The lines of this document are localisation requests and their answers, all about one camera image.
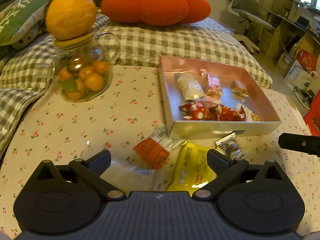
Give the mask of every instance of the white chair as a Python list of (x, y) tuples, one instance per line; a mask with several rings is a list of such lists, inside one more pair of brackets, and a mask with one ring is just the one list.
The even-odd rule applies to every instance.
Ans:
[[(228, 12), (237, 16), (244, 18), (245, 20), (240, 21), (240, 23), (248, 21), (249, 23), (254, 22), (261, 27), (272, 30), (272, 25), (268, 22), (262, 20), (257, 16), (259, 11), (259, 4), (256, 0), (229, 0), (230, 4), (228, 6)], [(244, 35), (233, 34), (237, 41), (243, 41), (247, 49), (254, 53), (255, 51), (260, 51), (259, 47), (256, 46), (247, 37), (249, 31), (249, 25), (244, 31)]]

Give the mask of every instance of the gray plaid bedding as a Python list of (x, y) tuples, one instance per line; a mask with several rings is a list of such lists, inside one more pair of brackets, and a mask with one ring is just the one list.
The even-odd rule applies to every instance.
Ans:
[[(98, 30), (107, 22), (105, 15), (98, 14), (92, 27)], [(138, 26), (109, 23), (105, 27), (120, 39), (116, 64), (157, 67), (160, 55), (192, 57), (245, 68), (263, 87), (268, 88), (272, 83), (253, 56), (214, 20), (171, 28)], [(102, 36), (99, 42), (110, 46), (111, 40)], [(0, 157), (24, 110), (47, 91), (55, 56), (53, 37), (46, 34), (4, 66), (0, 76)]]
[[(271, 77), (255, 58), (227, 31), (199, 23), (188, 28), (136, 26), (139, 28), (110, 22), (104, 28), (120, 39), (118, 65), (157, 67), (161, 55), (197, 58), (244, 68), (262, 87), (269, 88), (272, 84)], [(100, 38), (100, 44), (109, 43), (110, 40)]]

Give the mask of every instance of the red plush pillow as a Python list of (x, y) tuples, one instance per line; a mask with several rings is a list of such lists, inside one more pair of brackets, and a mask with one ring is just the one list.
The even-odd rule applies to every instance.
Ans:
[(180, 22), (189, 12), (186, 0), (141, 0), (141, 20), (150, 25), (166, 26)]
[(115, 22), (167, 26), (204, 20), (211, 7), (206, 0), (103, 0), (101, 11)]
[(141, 0), (103, 0), (101, 12), (111, 21), (123, 23), (141, 22), (139, 7)]
[(189, 5), (188, 15), (181, 23), (195, 23), (206, 19), (211, 13), (211, 6), (206, 0), (186, 0)]

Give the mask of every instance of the bed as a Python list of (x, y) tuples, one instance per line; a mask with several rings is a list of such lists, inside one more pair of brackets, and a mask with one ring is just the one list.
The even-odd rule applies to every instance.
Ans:
[[(211, 19), (171, 28), (121, 25), (108, 22), (104, 15), (97, 16), (93, 28), (114, 33), (121, 44), (112, 84), (94, 100), (74, 104), (63, 100), (54, 89), (50, 64), (57, 51), (50, 35), (39, 37), (3, 69), (0, 98), (5, 101), (0, 107), (5, 129), (0, 134), (1, 154), (9, 146), (0, 170), (0, 229), (3, 232), (11, 238), (21, 232), (13, 214), (13, 203), (43, 159), (50, 159), (56, 165), (67, 164), (72, 159), (87, 159), (103, 148), (110, 148), (113, 158), (148, 168), (132, 147), (163, 125), (155, 69), (160, 55), (193, 57), (245, 68), (264, 87), (287, 127), (268, 137), (242, 138), (240, 145), (250, 147), (252, 151), (248, 156), (252, 163), (261, 163), (272, 156), (283, 164), (289, 177), (296, 180), (294, 184), (301, 189), (300, 194), (306, 194), (305, 202), (310, 202), (299, 233), (305, 235), (318, 230), (315, 210), (320, 199), (316, 187), (320, 178), (319, 162), (304, 154), (293, 161), (297, 159), (295, 155), (282, 152), (276, 143), (281, 131), (308, 133), (301, 115), (291, 109), (285, 96), (268, 90), (272, 79), (226, 28)], [(99, 42), (110, 45), (105, 38)], [(34, 74), (41, 78), (30, 81), (29, 77)], [(213, 141), (198, 143), (211, 147)], [(161, 171), (164, 186), (172, 174), (175, 158), (172, 155)]]

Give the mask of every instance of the metal tray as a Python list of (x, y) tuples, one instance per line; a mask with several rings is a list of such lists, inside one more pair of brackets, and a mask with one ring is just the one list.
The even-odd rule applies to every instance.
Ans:
[[(223, 105), (235, 109), (236, 103), (241, 103), (258, 114), (261, 122), (184, 120), (185, 113), (179, 110), (179, 106), (188, 101), (183, 100), (180, 88), (174, 79), (174, 73), (192, 71), (202, 85), (201, 68), (212, 71), (220, 78), (223, 93), (220, 101)], [(245, 69), (199, 59), (161, 56), (158, 71), (164, 117), (170, 138), (207, 139), (222, 137), (231, 132), (239, 136), (266, 135), (272, 133), (281, 124), (273, 106)], [(243, 98), (232, 93), (230, 85), (234, 79), (244, 82), (249, 93), (248, 97)]]

